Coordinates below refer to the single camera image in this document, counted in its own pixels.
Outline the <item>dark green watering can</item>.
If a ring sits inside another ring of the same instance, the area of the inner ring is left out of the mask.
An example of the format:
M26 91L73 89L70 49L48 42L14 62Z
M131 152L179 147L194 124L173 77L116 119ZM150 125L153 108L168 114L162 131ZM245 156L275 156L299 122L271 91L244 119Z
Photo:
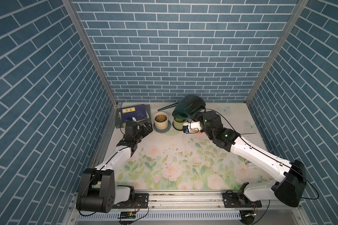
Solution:
M181 101L160 108L158 111L160 112L172 107L175 107L172 113L174 118L188 120L192 119L197 112L201 111L202 109L206 109L206 103L201 97L194 94L188 94L184 96Z

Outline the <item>aluminium right corner post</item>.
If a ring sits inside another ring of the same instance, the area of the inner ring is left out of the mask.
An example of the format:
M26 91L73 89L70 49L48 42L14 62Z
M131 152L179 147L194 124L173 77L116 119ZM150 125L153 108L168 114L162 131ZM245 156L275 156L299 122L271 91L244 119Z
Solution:
M285 41L288 39L292 29L294 28L295 24L297 23L300 15L304 11L308 2L309 2L309 0L299 0L297 2L296 6L294 7L293 12L291 13L287 23L283 27L283 30L282 30L278 40L276 41L272 51L270 52L266 62L263 65L261 72L259 73L256 81L254 82L252 89L250 90L248 96L246 97L246 99L244 101L244 103L246 103L247 105L249 105L250 102L252 101L255 93L257 92L261 83L265 79L269 69L271 68L271 66L274 63L274 60L276 59L279 52L281 51Z

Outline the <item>blue grey pot saucer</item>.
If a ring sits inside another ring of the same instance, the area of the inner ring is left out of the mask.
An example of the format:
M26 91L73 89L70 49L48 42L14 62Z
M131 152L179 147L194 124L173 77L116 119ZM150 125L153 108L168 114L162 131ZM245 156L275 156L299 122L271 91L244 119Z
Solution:
M166 127L166 129L160 130L160 129L158 129L158 128L156 127L155 124L153 125L153 129L154 129L154 131L157 132L157 133L161 133L161 134L166 133L166 132L168 132L168 131L171 129L170 121L168 121L168 126Z

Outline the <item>pink green succulent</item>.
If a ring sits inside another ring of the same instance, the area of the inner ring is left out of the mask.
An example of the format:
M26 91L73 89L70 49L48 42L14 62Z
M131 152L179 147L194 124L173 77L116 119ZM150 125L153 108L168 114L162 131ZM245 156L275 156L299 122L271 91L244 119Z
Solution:
M167 120L167 116L164 114L159 114L155 117L155 121L158 123L165 122Z

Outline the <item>small green circuit board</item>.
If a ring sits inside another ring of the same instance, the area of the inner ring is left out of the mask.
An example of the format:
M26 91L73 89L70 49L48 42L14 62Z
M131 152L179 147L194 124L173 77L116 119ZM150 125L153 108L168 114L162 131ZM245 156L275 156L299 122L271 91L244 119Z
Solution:
M129 220L134 220L136 219L136 212L120 212L119 215L119 220L123 220L123 219L129 219Z

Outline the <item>aluminium corner post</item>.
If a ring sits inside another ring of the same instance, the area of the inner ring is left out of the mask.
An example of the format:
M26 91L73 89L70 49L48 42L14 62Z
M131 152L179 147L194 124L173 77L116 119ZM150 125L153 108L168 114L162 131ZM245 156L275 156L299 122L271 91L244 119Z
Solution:
M269 69L271 68L271 66L274 63L274 60L276 59L279 52L281 51L285 41L288 39L292 29L294 28L295 24L297 23L300 15L304 11L308 2L309 2L309 0L299 0L297 2L296 6L294 7L293 12L291 13L287 23L283 27L283 30L282 30L278 40L276 41L272 51L270 52L266 62L263 65L261 72L259 73L256 81L254 82L252 89L250 90L248 96L246 97L246 99L244 101L244 103L246 103L247 105L249 105L250 102L252 101L255 93L257 92L261 83L265 79Z
M103 85L106 89L107 94L109 95L110 100L113 103L114 108L117 108L118 102L116 101L115 96L114 96L114 94L113 94L113 92L110 88L108 80L107 80L105 73L102 69L102 66L101 66L101 64L98 60L98 57L95 53L95 50L94 50L94 48L93 48L93 46L90 42L90 39L89 39L89 37L88 37L88 35L85 31L85 28L84 28L84 26L83 26L83 24L80 20L80 17L78 15L77 11L76 11L76 8L74 6L73 1L62 0L62 2L63 2L63 5L64 5L64 7L65 7L72 23L73 23L78 35L79 35L79 37L80 37L88 55L89 55L89 58L90 58L92 64L94 65L94 68L96 69L96 71L99 75L100 80L102 81L102 83L103 83Z

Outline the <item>dark green round saucer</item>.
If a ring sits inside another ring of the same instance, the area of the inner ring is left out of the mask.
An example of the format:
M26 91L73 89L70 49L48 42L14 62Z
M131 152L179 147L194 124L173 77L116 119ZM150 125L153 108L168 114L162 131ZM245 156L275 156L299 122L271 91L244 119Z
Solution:
M176 129L178 131L183 131L182 128L183 128L184 123L178 123L174 120L172 124L173 124L174 129Z

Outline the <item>dark blue Chinese book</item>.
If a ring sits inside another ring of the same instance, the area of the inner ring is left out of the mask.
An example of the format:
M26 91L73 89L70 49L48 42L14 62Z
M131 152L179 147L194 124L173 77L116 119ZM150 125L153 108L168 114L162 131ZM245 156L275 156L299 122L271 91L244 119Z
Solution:
M147 119L146 106L141 104L132 107L124 107L120 110L120 115L122 121L128 117L135 117L137 120L145 120Z

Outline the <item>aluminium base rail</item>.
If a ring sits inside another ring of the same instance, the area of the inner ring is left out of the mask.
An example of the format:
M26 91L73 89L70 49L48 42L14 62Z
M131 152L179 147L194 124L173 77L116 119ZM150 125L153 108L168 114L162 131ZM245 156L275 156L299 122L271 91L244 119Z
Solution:
M65 225L239 225L245 208L228 208L223 191L149 191L147 205L141 207L136 218L119 219L122 210L92 215L76 210L72 200L65 216ZM309 225L304 209L291 208L280 201L262 201L254 212L257 225Z

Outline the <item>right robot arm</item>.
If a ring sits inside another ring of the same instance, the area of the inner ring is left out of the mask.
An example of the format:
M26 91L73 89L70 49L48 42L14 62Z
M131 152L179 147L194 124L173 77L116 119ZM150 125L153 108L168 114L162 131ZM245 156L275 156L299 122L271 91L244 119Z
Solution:
M263 184L243 185L244 196L252 201L279 200L287 206L298 207L306 185L306 169L302 162L277 157L242 137L234 129L225 128L221 115L216 111L197 113L183 125L183 132L204 132L219 148L243 157L255 164L274 180Z

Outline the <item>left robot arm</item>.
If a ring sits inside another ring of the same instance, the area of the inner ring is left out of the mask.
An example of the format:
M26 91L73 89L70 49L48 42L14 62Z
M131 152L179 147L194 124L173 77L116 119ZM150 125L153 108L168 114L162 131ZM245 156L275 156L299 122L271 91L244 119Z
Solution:
M114 152L95 168L84 170L78 188L76 208L81 214L108 213L114 205L122 202L134 203L133 186L115 184L115 172L132 157L143 138L153 132L153 125L145 122L127 122L123 138L116 145Z

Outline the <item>light green plant pot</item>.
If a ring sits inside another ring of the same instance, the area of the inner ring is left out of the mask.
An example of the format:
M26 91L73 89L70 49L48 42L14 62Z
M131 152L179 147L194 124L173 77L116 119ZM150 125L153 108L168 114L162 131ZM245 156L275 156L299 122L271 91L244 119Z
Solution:
M183 124L186 123L187 120L186 119L178 119L178 118L174 118L173 120L173 127L176 130L182 130L183 129Z

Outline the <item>aluminium left corner post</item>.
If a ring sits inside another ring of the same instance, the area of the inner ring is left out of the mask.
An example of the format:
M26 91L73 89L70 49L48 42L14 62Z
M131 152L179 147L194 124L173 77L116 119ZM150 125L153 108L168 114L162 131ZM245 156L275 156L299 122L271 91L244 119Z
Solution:
M93 48L93 46L90 42L90 39L89 39L89 37L88 37L88 35L85 31L85 28L84 28L84 26L83 26L83 24L80 20L80 17L78 15L77 11L76 11L76 8L74 6L73 1L62 0L62 2L63 2L63 5L64 5L64 7L65 7L72 23L73 23L78 35L79 35L79 37L80 37L88 55L89 55L89 58L90 58L92 64L94 65L94 68L96 69L96 71L99 75L100 80L102 81L102 83L103 83L103 85L106 89L107 94L109 95L110 100L113 103L114 108L117 108L118 102L116 101L115 96L114 96L114 94L113 94L113 92L110 88L108 80L107 80L105 73L102 69L102 66L101 66L101 64L98 60L98 57L95 53L95 50L94 50L94 48Z

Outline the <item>cream ribbed plant pot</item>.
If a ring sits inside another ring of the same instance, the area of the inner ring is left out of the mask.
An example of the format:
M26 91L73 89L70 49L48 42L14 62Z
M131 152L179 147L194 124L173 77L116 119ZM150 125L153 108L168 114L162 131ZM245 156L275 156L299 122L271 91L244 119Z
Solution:
M168 115L165 112L158 112L154 115L155 127L158 130L165 130L168 127Z

